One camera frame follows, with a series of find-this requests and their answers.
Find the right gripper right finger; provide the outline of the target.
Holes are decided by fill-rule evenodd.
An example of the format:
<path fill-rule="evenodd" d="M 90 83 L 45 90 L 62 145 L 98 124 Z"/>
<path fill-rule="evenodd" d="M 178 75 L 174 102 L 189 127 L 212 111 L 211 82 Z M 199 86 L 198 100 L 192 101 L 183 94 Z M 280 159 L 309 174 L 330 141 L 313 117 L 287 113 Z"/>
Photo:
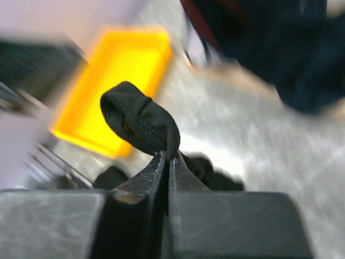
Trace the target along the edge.
<path fill-rule="evenodd" d="M 181 152 L 169 162 L 168 240 L 170 258 L 200 258 L 207 220 L 202 195 L 211 194 L 188 169 Z"/>

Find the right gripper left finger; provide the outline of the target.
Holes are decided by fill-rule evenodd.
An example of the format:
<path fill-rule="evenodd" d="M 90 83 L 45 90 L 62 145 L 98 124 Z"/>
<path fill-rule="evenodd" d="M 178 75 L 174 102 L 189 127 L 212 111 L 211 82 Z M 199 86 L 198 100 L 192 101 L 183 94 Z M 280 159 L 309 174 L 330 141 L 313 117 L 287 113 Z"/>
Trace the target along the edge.
<path fill-rule="evenodd" d="M 160 258 L 167 207 L 167 153 L 154 155 L 147 166 L 111 194 L 116 258 Z"/>

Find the black tank top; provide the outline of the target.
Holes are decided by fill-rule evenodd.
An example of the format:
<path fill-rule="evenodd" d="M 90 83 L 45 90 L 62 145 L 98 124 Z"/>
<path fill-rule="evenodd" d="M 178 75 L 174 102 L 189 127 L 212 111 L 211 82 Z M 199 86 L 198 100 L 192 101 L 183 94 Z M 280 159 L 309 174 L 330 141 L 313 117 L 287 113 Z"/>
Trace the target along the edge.
<path fill-rule="evenodd" d="M 110 129 L 136 149 L 149 155 L 165 151 L 168 160 L 177 154 L 181 138 L 173 117 L 132 83 L 123 81 L 105 92 L 100 98 L 100 108 Z M 242 181 L 214 169 L 209 158 L 183 157 L 192 174 L 209 189 L 244 191 Z"/>

